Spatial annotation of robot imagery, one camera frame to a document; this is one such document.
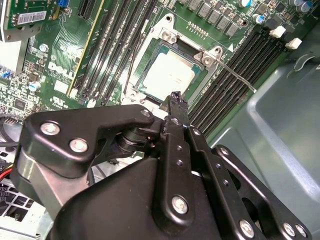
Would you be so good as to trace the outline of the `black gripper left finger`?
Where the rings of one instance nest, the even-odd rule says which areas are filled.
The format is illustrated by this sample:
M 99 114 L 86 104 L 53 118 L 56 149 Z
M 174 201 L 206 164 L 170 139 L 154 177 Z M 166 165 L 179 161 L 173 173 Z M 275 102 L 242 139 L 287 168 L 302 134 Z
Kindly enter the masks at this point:
M 178 91 L 167 96 L 164 118 L 139 104 L 34 113 L 23 123 L 10 178 L 55 221 L 72 197 L 137 161 L 157 159 L 152 217 L 160 226 L 187 227 L 195 200 L 181 99 Z

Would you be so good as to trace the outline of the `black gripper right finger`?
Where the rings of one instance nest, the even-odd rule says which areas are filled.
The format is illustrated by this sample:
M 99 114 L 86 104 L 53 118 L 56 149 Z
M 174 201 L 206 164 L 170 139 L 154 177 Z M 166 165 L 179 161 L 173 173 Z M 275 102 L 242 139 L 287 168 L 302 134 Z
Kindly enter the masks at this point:
M 224 145 L 209 147 L 179 100 L 191 168 L 195 225 L 183 240 L 310 240 L 307 227 Z

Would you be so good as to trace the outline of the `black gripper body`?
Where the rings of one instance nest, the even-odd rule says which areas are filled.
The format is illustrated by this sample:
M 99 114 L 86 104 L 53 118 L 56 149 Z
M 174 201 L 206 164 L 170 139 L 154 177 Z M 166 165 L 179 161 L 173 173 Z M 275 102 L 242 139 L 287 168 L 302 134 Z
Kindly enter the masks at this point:
M 72 197 L 52 227 L 54 240 L 236 240 L 227 222 L 218 223 L 203 180 L 191 176 L 195 219 L 170 235 L 152 216 L 158 160 L 139 160 Z

